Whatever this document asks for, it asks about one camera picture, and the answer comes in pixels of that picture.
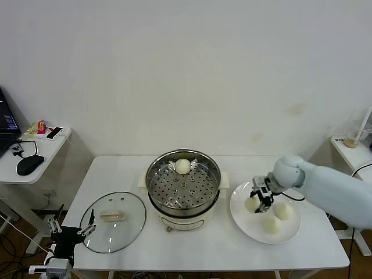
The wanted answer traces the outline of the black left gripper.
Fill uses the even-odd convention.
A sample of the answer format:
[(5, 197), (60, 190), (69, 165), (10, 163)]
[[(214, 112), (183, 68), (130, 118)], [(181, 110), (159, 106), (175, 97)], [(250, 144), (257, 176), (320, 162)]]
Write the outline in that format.
[(60, 259), (72, 259), (75, 246), (83, 243), (84, 236), (89, 236), (96, 228), (94, 224), (94, 209), (91, 209), (88, 225), (85, 228), (60, 226), (59, 218), (64, 204), (48, 219), (48, 226), (51, 232), (51, 239), (55, 243), (53, 256)]

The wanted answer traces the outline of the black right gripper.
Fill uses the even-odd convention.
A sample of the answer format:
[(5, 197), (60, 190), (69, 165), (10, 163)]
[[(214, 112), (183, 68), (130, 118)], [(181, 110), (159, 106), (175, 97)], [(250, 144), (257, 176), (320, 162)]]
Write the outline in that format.
[(271, 205), (274, 203), (273, 196), (273, 193), (265, 182), (259, 183), (256, 186), (256, 191), (252, 190), (249, 196), (249, 200), (253, 203), (258, 203), (258, 198), (260, 200), (260, 205), (255, 210), (255, 213), (267, 212), (271, 208)]

